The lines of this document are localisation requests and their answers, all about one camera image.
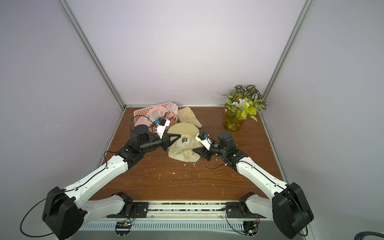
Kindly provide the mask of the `beige baseball cap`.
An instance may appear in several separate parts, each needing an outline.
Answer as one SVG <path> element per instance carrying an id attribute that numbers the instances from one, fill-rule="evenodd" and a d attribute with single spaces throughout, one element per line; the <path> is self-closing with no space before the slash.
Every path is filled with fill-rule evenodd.
<path id="1" fill-rule="evenodd" d="M 169 147 L 168 156 L 171 159 L 181 162 L 197 162 L 200 159 L 200 155 L 195 153 L 193 149 L 203 146 L 196 140 L 196 136 L 199 133 L 199 129 L 191 123 L 178 123 L 170 127 L 168 134 L 179 134 L 181 138 Z"/>

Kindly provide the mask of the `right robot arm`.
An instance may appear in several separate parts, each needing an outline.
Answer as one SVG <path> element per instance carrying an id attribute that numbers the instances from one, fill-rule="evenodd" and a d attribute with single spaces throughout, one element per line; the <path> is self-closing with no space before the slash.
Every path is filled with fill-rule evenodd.
<path id="1" fill-rule="evenodd" d="M 243 207 L 246 212 L 261 215 L 274 221 L 281 233 L 289 239 L 308 231 L 308 225 L 314 215 L 302 188 L 296 184 L 288 184 L 274 177 L 244 151 L 237 148 L 230 132 L 222 132 L 214 141 L 204 132 L 197 134 L 195 139 L 202 147 L 194 149 L 204 160 L 213 156 L 222 158 L 225 166 L 246 177 L 264 194 L 244 196 Z"/>

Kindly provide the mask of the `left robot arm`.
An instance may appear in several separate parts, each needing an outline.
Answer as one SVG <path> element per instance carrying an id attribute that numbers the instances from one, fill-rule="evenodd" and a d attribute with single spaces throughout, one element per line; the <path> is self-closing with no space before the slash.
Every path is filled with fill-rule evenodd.
<path id="1" fill-rule="evenodd" d="M 120 192 L 109 198 L 90 198 L 110 181 L 137 164 L 144 155 L 158 148 L 167 151 L 181 138 L 180 134 L 153 134 L 148 126 L 138 125 L 130 132 L 128 142 L 101 167 L 81 180 L 47 194 L 42 219 L 59 240 L 74 235 L 82 225 L 107 216 L 129 218 L 135 211 L 133 199 Z"/>

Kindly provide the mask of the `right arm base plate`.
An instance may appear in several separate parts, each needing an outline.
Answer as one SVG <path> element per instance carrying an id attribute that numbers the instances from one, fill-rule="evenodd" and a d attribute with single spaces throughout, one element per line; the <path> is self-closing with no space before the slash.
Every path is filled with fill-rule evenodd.
<path id="1" fill-rule="evenodd" d="M 222 208 L 221 211 L 226 212 L 227 218 L 230 219 L 256 219 L 256 217 L 265 219 L 265 217 L 262 215 L 251 213 L 246 204 L 240 202 L 227 202 L 226 206 Z"/>

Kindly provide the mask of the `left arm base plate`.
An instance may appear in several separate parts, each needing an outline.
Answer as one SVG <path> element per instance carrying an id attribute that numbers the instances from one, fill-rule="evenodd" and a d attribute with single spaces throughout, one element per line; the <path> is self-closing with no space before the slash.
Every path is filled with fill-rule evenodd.
<path id="1" fill-rule="evenodd" d="M 108 215 L 107 218 L 129 218 L 131 220 L 136 218 L 146 218 L 148 208 L 148 202 L 130 202 L 126 203 L 119 213 Z"/>

